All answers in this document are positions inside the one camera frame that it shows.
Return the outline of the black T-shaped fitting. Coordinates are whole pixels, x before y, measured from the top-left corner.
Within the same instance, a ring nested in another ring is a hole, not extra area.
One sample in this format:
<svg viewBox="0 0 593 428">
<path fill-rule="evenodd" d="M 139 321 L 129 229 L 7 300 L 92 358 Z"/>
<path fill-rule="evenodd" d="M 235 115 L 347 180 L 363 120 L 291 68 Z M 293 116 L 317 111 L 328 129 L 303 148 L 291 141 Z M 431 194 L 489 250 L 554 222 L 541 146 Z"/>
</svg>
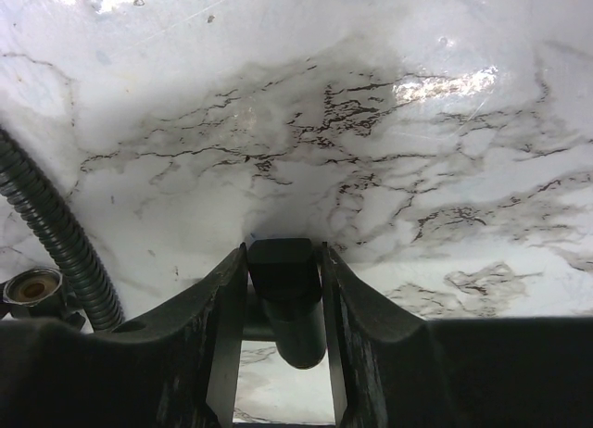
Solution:
<svg viewBox="0 0 593 428">
<path fill-rule="evenodd" d="M 326 351 L 322 285 L 315 250 L 307 238 L 254 242 L 247 266 L 280 356 L 290 366 L 317 366 Z"/>
</svg>

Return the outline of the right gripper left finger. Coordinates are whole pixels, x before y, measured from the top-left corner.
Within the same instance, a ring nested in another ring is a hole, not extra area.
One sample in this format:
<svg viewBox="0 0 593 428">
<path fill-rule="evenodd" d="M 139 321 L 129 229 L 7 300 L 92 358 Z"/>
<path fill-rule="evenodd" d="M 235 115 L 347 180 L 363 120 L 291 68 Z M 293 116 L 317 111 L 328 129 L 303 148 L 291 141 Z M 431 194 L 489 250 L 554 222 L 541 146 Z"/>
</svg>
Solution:
<svg viewBox="0 0 593 428">
<path fill-rule="evenodd" d="M 229 427 L 246 307 L 246 248 L 110 332 L 54 319 L 1 325 L 5 427 Z"/>
</svg>

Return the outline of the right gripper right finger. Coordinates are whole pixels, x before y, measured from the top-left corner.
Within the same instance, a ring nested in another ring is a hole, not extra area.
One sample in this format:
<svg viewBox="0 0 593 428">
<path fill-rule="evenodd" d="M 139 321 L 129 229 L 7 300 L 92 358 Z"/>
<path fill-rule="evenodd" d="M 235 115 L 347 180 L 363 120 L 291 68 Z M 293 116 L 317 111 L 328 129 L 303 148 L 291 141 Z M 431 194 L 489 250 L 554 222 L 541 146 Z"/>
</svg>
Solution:
<svg viewBox="0 0 593 428">
<path fill-rule="evenodd" d="M 331 248 L 322 298 L 339 427 L 588 427 L 592 320 L 424 320 Z"/>
</svg>

